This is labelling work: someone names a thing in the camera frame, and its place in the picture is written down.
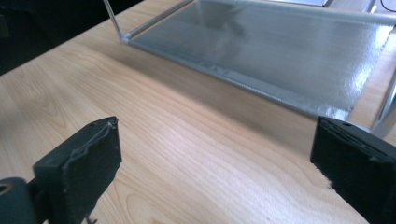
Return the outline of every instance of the glass tray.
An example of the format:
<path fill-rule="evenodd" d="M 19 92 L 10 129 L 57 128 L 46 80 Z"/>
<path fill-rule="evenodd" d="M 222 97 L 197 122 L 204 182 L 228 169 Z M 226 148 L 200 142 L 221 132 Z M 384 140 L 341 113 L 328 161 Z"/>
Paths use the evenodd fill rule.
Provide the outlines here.
<path fill-rule="evenodd" d="M 130 46 L 308 115 L 345 120 L 396 19 L 267 1 L 190 0 L 127 35 L 114 16 L 113 22 Z"/>

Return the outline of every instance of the light wood surface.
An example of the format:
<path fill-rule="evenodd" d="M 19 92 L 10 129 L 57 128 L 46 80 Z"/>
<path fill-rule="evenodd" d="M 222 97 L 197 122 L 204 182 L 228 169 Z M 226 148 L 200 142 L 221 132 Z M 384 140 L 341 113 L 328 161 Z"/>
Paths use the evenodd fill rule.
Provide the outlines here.
<path fill-rule="evenodd" d="M 177 2 L 144 1 L 118 16 L 121 28 Z M 379 107 L 388 48 L 354 122 Z M 315 120 L 122 45 L 110 21 L 0 77 L 0 178 L 32 179 L 36 161 L 112 115 L 123 163 L 92 214 L 98 223 L 366 222 L 310 163 Z"/>

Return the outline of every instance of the metal rod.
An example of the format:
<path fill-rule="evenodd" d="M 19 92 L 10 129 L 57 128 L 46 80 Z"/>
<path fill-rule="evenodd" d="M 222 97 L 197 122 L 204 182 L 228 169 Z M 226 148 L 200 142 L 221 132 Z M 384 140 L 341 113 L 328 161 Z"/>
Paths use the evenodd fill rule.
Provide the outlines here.
<path fill-rule="evenodd" d="M 386 98 L 381 105 L 381 111 L 378 114 L 375 124 L 372 128 L 372 134 L 384 138 L 392 130 L 396 123 L 396 70 L 389 84 Z"/>
<path fill-rule="evenodd" d="M 375 4 L 375 0 L 369 0 L 369 2 L 367 3 L 366 7 L 365 7 L 364 10 L 363 10 L 363 12 L 369 12 L 369 13 L 371 13 L 374 4 Z"/>
<path fill-rule="evenodd" d="M 323 7 L 329 7 L 332 4 L 333 0 L 328 0 L 326 3 L 323 5 Z"/>
<path fill-rule="evenodd" d="M 192 2 L 193 0 L 185 0 L 177 5 L 175 5 L 174 7 L 169 8 L 168 10 L 166 10 L 164 13 L 156 16 L 154 19 L 146 22 L 145 24 L 137 27 L 136 29 L 132 30 L 130 33 L 128 33 L 124 38 L 126 39 L 130 39 L 138 34 L 140 34 L 141 32 L 145 31 L 146 29 L 148 29 L 150 26 L 154 25 L 155 23 L 165 19 L 166 17 L 168 17 L 169 15 L 171 15 L 172 13 L 178 11 L 179 9 L 181 9 L 182 7 L 186 6 L 188 3 Z"/>
<path fill-rule="evenodd" d="M 108 0 L 103 0 L 103 2 L 105 3 L 108 15 L 110 16 L 110 19 L 113 22 L 114 28 L 116 28 L 116 32 L 117 32 L 117 35 L 119 36 L 119 39 L 122 42 L 125 42 L 124 35 L 122 34 L 119 24 L 117 23 L 116 17 L 114 16 L 114 12 L 113 12 L 113 9 L 111 8 L 110 3 L 108 2 Z"/>

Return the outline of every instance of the metal frame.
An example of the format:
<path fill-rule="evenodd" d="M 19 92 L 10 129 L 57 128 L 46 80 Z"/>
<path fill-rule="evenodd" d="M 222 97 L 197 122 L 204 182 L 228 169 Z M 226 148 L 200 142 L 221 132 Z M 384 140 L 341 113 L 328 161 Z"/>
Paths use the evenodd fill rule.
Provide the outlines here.
<path fill-rule="evenodd" d="M 320 1 L 321 4 L 316 3 L 317 1 L 314 0 L 268 0 L 273 2 L 280 2 L 280 3 L 293 3 L 293 4 L 301 4 L 307 6 L 314 6 L 314 7 L 328 7 L 333 0 L 322 0 Z"/>
<path fill-rule="evenodd" d="M 363 9 L 363 12 L 372 13 L 374 4 L 375 4 L 375 0 L 369 0 L 366 7 Z"/>
<path fill-rule="evenodd" d="M 122 43 L 124 44 L 128 44 L 129 39 L 131 39 L 132 37 L 142 33 L 143 31 L 145 31 L 146 29 L 148 29 L 150 26 L 154 25 L 155 23 L 165 19 L 166 17 L 170 16 L 171 14 L 173 14 L 174 12 L 178 11 L 179 9 L 181 9 L 182 7 L 186 6 L 187 4 L 191 3 L 193 0 L 184 0 L 180 3 L 178 3 L 177 5 L 175 5 L 174 7 L 171 7 L 169 9 L 167 9 L 165 12 L 163 12 L 162 14 L 154 17 L 152 20 L 146 22 L 145 24 L 137 27 L 136 29 L 132 30 L 131 32 L 127 33 L 127 34 L 123 34 L 120 26 L 117 22 L 116 16 L 114 15 L 113 9 L 111 8 L 110 3 L 108 2 L 108 0 L 103 0 L 108 12 L 108 15 L 110 16 L 111 21 L 113 22 L 114 28 L 116 29 L 116 33 L 119 36 L 119 39 Z"/>
<path fill-rule="evenodd" d="M 371 132 L 379 138 L 385 138 L 396 123 L 396 70 L 380 108 Z"/>

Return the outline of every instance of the metal leg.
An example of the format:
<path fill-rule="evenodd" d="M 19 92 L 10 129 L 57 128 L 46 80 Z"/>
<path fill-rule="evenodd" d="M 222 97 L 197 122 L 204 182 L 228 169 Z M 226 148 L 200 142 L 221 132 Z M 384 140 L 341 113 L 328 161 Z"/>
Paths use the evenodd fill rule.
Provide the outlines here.
<path fill-rule="evenodd" d="M 113 22 L 114 28 L 116 28 L 117 35 L 119 36 L 122 42 L 126 43 L 127 41 L 125 40 L 124 34 L 122 33 L 119 24 L 117 23 L 116 17 L 114 16 L 114 12 L 113 9 L 111 8 L 110 3 L 108 2 L 108 0 L 103 0 L 103 2 L 105 3 L 108 15 L 110 16 L 110 19 Z"/>
<path fill-rule="evenodd" d="M 389 84 L 386 98 L 382 103 L 382 109 L 378 114 L 372 128 L 372 134 L 384 138 L 392 130 L 396 123 L 396 70 Z"/>
<path fill-rule="evenodd" d="M 366 7 L 364 8 L 363 12 L 372 12 L 373 6 L 375 4 L 375 0 L 369 0 L 369 2 L 367 3 Z"/>

